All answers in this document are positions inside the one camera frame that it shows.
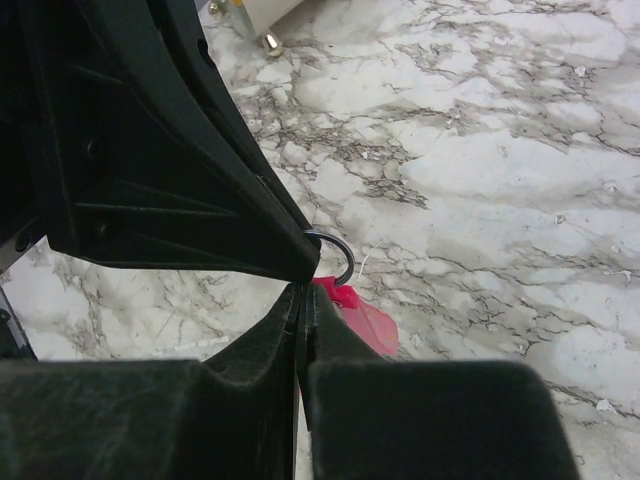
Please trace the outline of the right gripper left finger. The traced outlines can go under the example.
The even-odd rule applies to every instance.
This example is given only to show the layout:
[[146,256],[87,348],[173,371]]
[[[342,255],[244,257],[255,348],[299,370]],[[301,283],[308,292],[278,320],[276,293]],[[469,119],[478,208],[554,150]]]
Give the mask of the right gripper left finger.
[[5,479],[290,479],[298,291],[212,358],[45,362],[1,314]]

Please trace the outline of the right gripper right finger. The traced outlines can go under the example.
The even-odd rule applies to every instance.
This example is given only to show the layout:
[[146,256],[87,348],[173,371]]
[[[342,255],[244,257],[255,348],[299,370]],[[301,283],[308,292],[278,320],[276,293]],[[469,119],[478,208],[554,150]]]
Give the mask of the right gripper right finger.
[[575,479],[542,378],[504,360],[390,361],[305,291],[303,400],[318,479]]

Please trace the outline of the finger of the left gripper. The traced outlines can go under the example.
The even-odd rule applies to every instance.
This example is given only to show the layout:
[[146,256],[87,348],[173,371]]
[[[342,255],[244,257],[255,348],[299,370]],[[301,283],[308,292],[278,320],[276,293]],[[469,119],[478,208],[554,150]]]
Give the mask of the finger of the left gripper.
[[308,230],[310,223],[266,160],[209,55],[195,3],[151,1],[149,10],[180,75],[205,115],[288,216],[298,227]]
[[151,1],[23,1],[38,114],[25,129],[52,249],[112,268],[308,279],[319,244],[183,80]]

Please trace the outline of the pink strap keyring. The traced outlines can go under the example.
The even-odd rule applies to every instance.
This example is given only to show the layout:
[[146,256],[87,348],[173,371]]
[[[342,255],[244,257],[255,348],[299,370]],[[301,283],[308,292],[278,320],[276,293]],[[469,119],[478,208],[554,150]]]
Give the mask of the pink strap keyring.
[[355,256],[348,244],[339,237],[318,230],[306,230],[305,236],[336,246],[345,256],[345,271],[335,276],[315,277],[313,284],[324,288],[331,302],[338,308],[344,323],[376,353],[394,357],[399,349],[396,322],[384,311],[367,303],[348,284],[355,271]]

